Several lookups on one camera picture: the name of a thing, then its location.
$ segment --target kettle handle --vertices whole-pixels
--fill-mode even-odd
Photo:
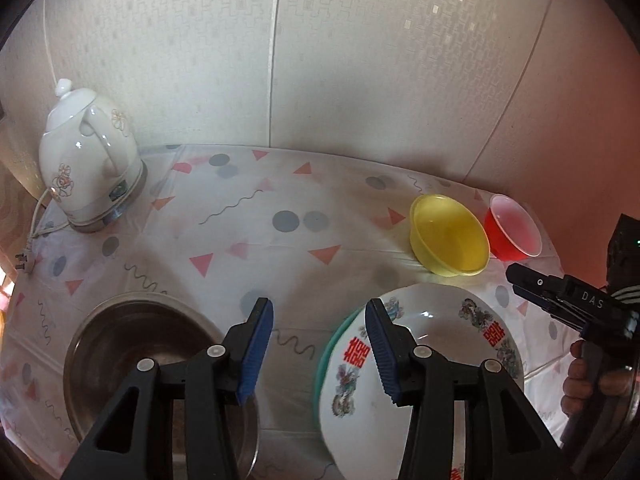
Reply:
[[[129,168],[129,157],[120,139],[116,139],[116,142],[111,142],[113,140],[112,136],[117,130],[113,127],[104,111],[95,105],[90,105],[82,120],[87,122],[94,130],[95,136],[98,137],[104,151],[107,152],[118,176],[124,174]]]

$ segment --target human hand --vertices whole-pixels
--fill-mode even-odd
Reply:
[[[593,395],[593,386],[586,379],[587,363],[582,355],[583,341],[571,345],[570,352],[576,359],[569,365],[566,379],[562,385],[564,397],[560,401],[562,411],[568,416],[580,413],[584,403]],[[600,391],[606,396],[626,396],[631,393],[632,373],[628,370],[614,370],[604,374],[598,381]]]

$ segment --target yellow bowl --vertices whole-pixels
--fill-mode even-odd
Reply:
[[[431,272],[473,276],[489,262],[489,240],[469,209],[444,195],[422,195],[411,206],[411,248]]]

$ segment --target wall seam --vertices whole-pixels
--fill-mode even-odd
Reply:
[[[47,61],[49,61],[49,68],[53,76],[53,88],[55,88],[58,85],[58,80],[56,79],[56,72],[53,70],[53,60],[51,59],[49,38],[47,37],[47,0],[42,0],[42,33],[44,35],[44,49],[47,53]]]
[[[527,68],[529,67],[529,63],[531,62],[531,59],[533,58],[533,53],[535,52],[536,47],[538,46],[538,40],[540,39],[540,35],[542,34],[542,28],[545,25],[546,16],[548,15],[548,12],[549,12],[549,9],[551,8],[551,3],[552,2],[553,2],[553,0],[549,0],[548,3],[546,4],[545,12],[542,15],[542,20],[540,21],[540,28],[538,29],[538,33],[536,34],[536,39],[533,42],[533,45],[531,47],[531,51],[529,52],[529,57],[527,57],[527,62],[524,64],[522,72],[520,73],[520,77],[518,78],[518,81],[517,81],[516,85],[513,87],[513,91],[511,92],[511,95],[509,96],[507,104],[504,105],[504,109],[502,110],[502,113],[500,114],[500,117],[498,117],[498,120],[495,123],[494,129],[491,130],[491,133],[486,138],[486,141],[482,145],[482,148],[480,148],[480,150],[478,151],[478,154],[476,155],[476,158],[474,159],[473,163],[471,164],[471,167],[469,167],[468,171],[466,172],[466,175],[462,179],[462,184],[466,184],[466,180],[468,179],[468,177],[471,174],[471,172],[474,170],[476,164],[478,163],[478,160],[480,160],[480,157],[484,153],[484,150],[489,145],[489,142],[491,141],[491,139],[493,138],[494,134],[498,130],[498,126],[500,126],[500,123],[502,122],[502,119],[504,118],[505,114],[507,113],[507,110],[509,109],[509,106],[511,105],[511,101],[513,101],[513,98],[515,97],[515,95],[516,95],[516,93],[518,91],[518,88],[520,87],[520,83],[522,83],[522,80],[524,79],[524,75],[527,73]]]
[[[273,0],[271,6],[271,30],[269,36],[269,65],[268,65],[268,84],[267,84],[267,146],[271,147],[271,106],[273,103],[273,63],[275,56],[276,44],[276,28],[278,23],[278,8],[280,0]]]

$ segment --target white plate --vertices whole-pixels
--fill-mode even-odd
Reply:
[[[520,353],[505,323],[482,300],[455,286],[419,283],[380,298],[394,322],[447,359],[479,365],[498,359],[520,389]],[[411,407],[384,393],[364,322],[364,310],[338,340],[319,401],[322,437],[347,480],[398,478]],[[465,458],[464,404],[456,402],[452,468]]]

